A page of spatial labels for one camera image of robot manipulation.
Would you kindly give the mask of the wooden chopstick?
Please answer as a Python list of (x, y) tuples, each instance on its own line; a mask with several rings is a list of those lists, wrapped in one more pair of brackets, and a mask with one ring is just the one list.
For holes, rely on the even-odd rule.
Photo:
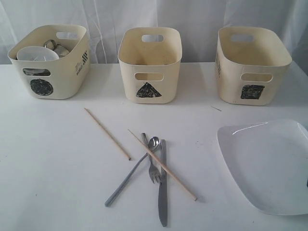
[(189, 188), (183, 184), (183, 182), (165, 165), (161, 160), (145, 145), (131, 130), (128, 132), (133, 135), (133, 137), (145, 148), (146, 152), (163, 168), (167, 174), (170, 175), (191, 197), (194, 201), (197, 201), (197, 197), (189, 190)]
[(103, 123), (88, 109), (84, 108), (84, 110), (93, 118), (93, 120), (98, 124), (98, 126), (106, 133), (106, 135), (114, 142), (114, 144), (120, 149), (123, 155), (131, 161), (130, 154), (124, 149), (122, 144), (112, 135), (111, 132), (103, 125)]

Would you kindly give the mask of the white ceramic bowl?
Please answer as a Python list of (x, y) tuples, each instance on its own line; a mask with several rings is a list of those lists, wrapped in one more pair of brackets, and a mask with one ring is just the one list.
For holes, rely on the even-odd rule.
[(54, 61), (59, 56), (56, 52), (42, 46), (27, 46), (17, 52), (17, 59), (21, 61)]

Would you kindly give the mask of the cream bin with triangle mark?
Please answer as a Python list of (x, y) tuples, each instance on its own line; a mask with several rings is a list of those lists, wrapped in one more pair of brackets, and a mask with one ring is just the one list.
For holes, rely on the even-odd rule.
[(177, 92), (182, 43), (170, 27), (136, 27), (125, 32), (118, 60), (128, 100), (165, 104)]

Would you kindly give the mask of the white square plate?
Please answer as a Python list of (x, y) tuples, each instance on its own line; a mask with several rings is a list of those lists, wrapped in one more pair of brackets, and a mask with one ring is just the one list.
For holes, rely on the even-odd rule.
[(217, 130), (224, 162), (246, 199), (270, 215), (308, 213), (308, 127), (278, 119)]

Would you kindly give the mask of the cream bin with circle mark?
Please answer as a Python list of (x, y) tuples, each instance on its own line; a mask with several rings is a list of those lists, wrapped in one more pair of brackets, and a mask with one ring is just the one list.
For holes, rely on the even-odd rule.
[[(21, 61), (17, 52), (27, 46), (42, 46), (49, 39), (67, 48), (70, 53), (54, 61)], [(80, 25), (44, 25), (26, 35), (8, 52), (24, 87), (38, 99), (67, 99), (74, 96), (90, 69), (87, 29)], [(24, 68), (47, 69), (50, 76), (28, 76)]]

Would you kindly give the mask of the steel table knife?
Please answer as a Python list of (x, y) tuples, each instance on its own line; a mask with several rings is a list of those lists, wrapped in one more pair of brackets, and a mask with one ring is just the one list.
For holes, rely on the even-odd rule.
[[(167, 163), (167, 144), (166, 140), (161, 140), (161, 162)], [(168, 202), (167, 202), (167, 172), (161, 167), (161, 182), (158, 192), (158, 214), (163, 227), (167, 226), (168, 220)]]

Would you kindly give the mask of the steel fork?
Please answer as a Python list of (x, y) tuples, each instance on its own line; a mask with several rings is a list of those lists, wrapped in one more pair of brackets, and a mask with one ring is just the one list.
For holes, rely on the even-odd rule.
[[(143, 140), (143, 143), (146, 144), (152, 152), (155, 152), (160, 147), (160, 139), (158, 137), (152, 137), (150, 138), (150, 140), (148, 140), (146, 134), (142, 133), (141, 138)], [(160, 172), (158, 168), (153, 164), (153, 159), (149, 154), (148, 157), (150, 161), (150, 166), (148, 170), (149, 177), (153, 183), (155, 182), (160, 183), (161, 181)]]

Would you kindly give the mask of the cream bin with square mark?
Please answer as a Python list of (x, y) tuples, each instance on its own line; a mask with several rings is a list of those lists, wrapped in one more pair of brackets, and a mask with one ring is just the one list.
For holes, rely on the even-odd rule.
[(218, 31), (215, 62), (223, 101), (263, 106), (275, 97), (292, 57), (275, 32), (230, 26)]

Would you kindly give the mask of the steel bowl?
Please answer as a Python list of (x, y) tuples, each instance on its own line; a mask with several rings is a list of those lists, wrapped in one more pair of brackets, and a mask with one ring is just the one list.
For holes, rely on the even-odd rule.
[(23, 72), (28, 76), (50, 76), (51, 73), (47, 69), (24, 68)]

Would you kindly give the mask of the steel spoon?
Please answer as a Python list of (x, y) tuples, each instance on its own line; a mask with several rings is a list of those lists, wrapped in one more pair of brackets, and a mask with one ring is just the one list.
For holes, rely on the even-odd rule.
[[(160, 146), (160, 140), (158, 137), (152, 137), (150, 141), (147, 141), (146, 138), (143, 138), (143, 143), (147, 145), (147, 147), (153, 151), (156, 150)], [(122, 183), (118, 186), (118, 188), (114, 191), (114, 193), (106, 200), (104, 203), (105, 207), (109, 207), (112, 202), (116, 199), (116, 197), (121, 193), (121, 191), (124, 189), (128, 181), (130, 180), (131, 176), (134, 174), (140, 163), (148, 156), (146, 153), (133, 167), (133, 169), (129, 172), (129, 174), (126, 176), (126, 178), (122, 181)]]

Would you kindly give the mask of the white backdrop curtain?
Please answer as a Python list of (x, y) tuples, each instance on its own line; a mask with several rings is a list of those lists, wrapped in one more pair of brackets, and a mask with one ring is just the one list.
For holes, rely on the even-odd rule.
[(274, 31), (292, 59), (308, 65), (308, 3), (305, 0), (3, 0), (0, 62), (31, 30), (42, 25), (84, 26), (93, 63), (116, 63), (124, 33), (134, 27), (180, 32), (184, 62), (212, 62), (218, 30), (254, 26)]

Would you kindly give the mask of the steel mug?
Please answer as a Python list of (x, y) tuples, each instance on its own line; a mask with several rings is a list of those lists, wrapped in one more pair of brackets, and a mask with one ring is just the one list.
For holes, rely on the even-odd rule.
[(70, 53), (67, 48), (60, 44), (57, 44), (56, 41), (54, 41), (53, 39), (49, 39), (48, 41), (46, 41), (43, 46), (45, 48), (53, 50), (59, 56), (59, 58), (63, 58)]

